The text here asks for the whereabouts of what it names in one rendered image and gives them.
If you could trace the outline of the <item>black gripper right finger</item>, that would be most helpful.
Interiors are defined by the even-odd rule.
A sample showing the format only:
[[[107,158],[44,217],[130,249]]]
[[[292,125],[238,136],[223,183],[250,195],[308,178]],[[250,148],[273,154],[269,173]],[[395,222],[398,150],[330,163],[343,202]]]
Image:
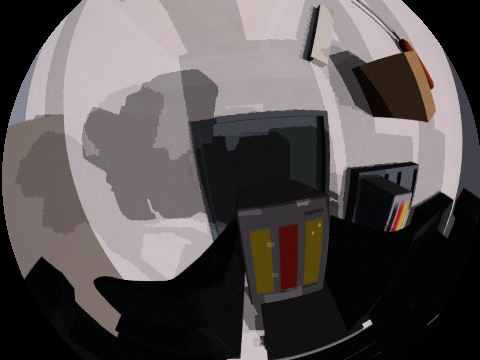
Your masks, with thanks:
[[[369,320],[411,253],[439,227],[441,216],[443,208],[435,208],[399,231],[385,232],[329,215],[324,279],[347,331]]]

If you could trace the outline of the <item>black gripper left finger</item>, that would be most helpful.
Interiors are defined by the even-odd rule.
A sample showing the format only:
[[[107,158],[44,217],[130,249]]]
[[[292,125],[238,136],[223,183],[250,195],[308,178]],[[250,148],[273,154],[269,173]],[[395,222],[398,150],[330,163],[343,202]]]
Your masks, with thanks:
[[[175,279],[135,281],[101,276],[97,291],[120,315],[193,329],[227,359],[240,359],[245,269],[237,219]]]

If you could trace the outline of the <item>orange-handled screwdriver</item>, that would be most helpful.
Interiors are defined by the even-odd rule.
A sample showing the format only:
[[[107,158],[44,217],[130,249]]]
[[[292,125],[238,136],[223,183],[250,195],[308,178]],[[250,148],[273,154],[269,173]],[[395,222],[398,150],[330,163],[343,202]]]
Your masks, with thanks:
[[[399,35],[397,35],[397,33],[395,33],[395,31],[393,31],[393,29],[391,27],[389,27],[389,25],[387,23],[385,23],[385,21],[383,19],[381,19],[381,17],[379,15],[377,15],[377,13],[375,13],[375,11],[372,11],[372,8],[369,8],[367,4],[364,4],[363,1],[361,0],[356,0],[356,1],[359,1],[359,3],[361,5],[363,5],[363,7],[367,8],[368,11],[371,11],[371,13],[373,13],[373,15],[375,15],[377,17],[377,19],[379,19],[381,21],[381,23],[383,23],[384,25],[387,25],[387,28],[389,29],[389,31],[391,31],[393,33],[393,35],[396,36],[396,39],[399,40],[399,45],[400,45],[400,48],[401,48],[401,51],[404,51],[405,52],[409,52],[409,51],[413,51],[413,48],[411,47],[411,44],[408,44],[408,41],[407,40],[404,40],[404,39],[400,39]],[[421,63],[421,60],[420,60],[420,57],[417,56],[417,59],[419,59],[420,63]],[[427,80],[428,80],[428,84],[429,84],[429,89],[433,89],[433,87],[435,87],[435,85],[433,85],[433,81],[432,81],[432,77],[429,77],[429,73],[427,71],[427,68],[425,68],[425,65],[423,63],[421,63],[421,65],[423,65],[423,71],[425,73],[425,76],[427,76]]]

